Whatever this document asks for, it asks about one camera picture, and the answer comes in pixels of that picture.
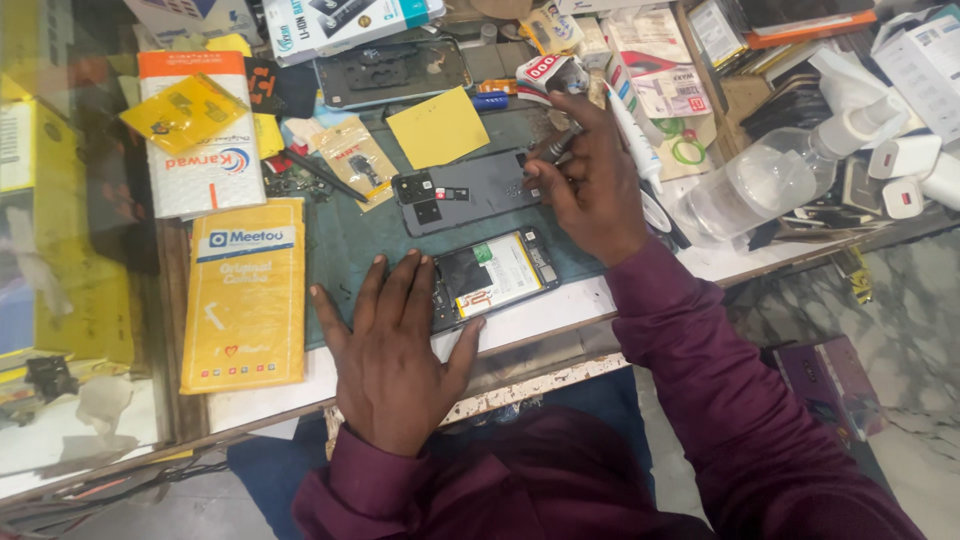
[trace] maroon shirt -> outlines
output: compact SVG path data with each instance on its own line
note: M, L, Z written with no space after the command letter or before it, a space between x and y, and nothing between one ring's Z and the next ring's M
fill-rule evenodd
M607 274L613 331L657 393L723 538L923 538L811 418L757 348L737 337L722 291L658 242ZM441 463L384 453L340 430L330 466L294 501L307 538L714 538L658 512L626 442L585 413L529 412Z

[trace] glue tube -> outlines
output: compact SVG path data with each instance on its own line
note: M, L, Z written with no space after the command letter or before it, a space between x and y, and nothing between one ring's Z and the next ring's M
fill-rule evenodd
M630 152L630 157L634 159L640 178L649 181L654 191L661 195L663 185L660 183L660 170L663 168L663 164L660 162L660 158L657 157L653 146L650 145L647 135L643 134L643 130L636 124L634 117L627 110L627 106L623 104L623 100L611 91L610 85L607 85L607 96L610 97L613 117L620 127L620 133L623 134L624 142L627 144L627 151Z

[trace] man's left hand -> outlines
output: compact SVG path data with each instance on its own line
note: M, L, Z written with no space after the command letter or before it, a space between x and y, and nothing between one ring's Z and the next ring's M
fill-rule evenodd
M415 456L467 389L486 321L470 321L446 364L430 349L434 261L410 250L390 277L378 255L357 295L353 331L322 286L310 287L337 366L337 406L352 431L396 455Z

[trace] man's right hand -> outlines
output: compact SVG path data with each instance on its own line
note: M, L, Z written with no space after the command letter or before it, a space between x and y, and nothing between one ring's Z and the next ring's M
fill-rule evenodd
M540 148L527 156L531 176L523 186L543 191L557 222L580 249L607 267L638 252L647 241L643 201L633 160L618 143L613 116L582 95L550 92L550 103L580 123L584 132L570 147L572 160L560 169L538 160Z

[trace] phone part in plastic bag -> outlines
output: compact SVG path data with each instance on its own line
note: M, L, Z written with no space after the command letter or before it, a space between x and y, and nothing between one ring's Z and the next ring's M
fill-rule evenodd
M249 108L203 73L168 86L120 119L175 156L223 130Z
M313 135L313 144L340 180L370 200L366 204L357 202L361 210L372 209L394 196L390 180L399 173L360 118L353 116Z

